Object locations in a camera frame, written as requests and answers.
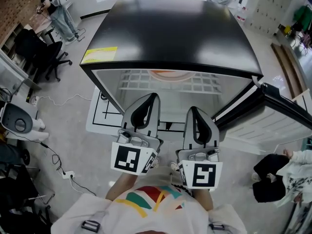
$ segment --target yellow label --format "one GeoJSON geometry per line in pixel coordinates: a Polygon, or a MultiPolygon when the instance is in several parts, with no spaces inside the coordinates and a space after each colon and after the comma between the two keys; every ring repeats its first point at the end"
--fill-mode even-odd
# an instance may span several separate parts
{"type": "Polygon", "coordinates": [[[89,49],[84,54],[81,63],[103,62],[114,60],[118,47],[89,49]]]}

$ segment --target black pants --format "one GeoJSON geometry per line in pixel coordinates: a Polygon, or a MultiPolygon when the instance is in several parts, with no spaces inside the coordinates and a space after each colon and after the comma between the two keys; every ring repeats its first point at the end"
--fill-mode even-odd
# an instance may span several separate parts
{"type": "Polygon", "coordinates": [[[286,189],[282,176],[276,173],[288,162],[289,159],[284,155],[270,154],[255,165],[253,169],[258,173],[261,181],[253,184],[253,195],[259,203],[278,201],[285,196],[286,189]],[[277,180],[271,183],[271,179],[266,178],[267,174],[275,175],[277,180]]]}

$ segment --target white cabinet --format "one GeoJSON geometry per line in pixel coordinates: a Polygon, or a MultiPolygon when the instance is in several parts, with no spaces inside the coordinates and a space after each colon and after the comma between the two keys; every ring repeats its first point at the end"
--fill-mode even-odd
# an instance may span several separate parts
{"type": "Polygon", "coordinates": [[[249,9],[249,14],[245,21],[245,26],[259,34],[272,37],[291,1],[248,0],[246,7],[249,9]]]}

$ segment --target white robot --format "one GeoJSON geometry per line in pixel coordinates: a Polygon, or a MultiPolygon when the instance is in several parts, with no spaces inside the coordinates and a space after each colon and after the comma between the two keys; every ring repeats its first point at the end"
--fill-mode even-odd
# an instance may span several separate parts
{"type": "MultiPolygon", "coordinates": [[[[160,99],[152,93],[141,97],[124,113],[117,142],[113,143],[111,168],[145,175],[163,143],[157,138],[160,99]]],[[[219,129],[202,110],[191,107],[186,116],[183,149],[176,151],[182,183],[189,189],[215,189],[221,176],[219,129]]]]}

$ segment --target wire shelf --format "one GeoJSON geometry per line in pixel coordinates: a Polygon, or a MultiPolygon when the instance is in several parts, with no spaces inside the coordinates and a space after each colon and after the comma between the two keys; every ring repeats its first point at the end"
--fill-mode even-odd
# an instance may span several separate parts
{"type": "Polygon", "coordinates": [[[181,82],[160,81],[147,70],[124,70],[119,83],[121,90],[173,90],[184,93],[222,94],[219,78],[209,73],[196,73],[192,78],[181,82]]]}

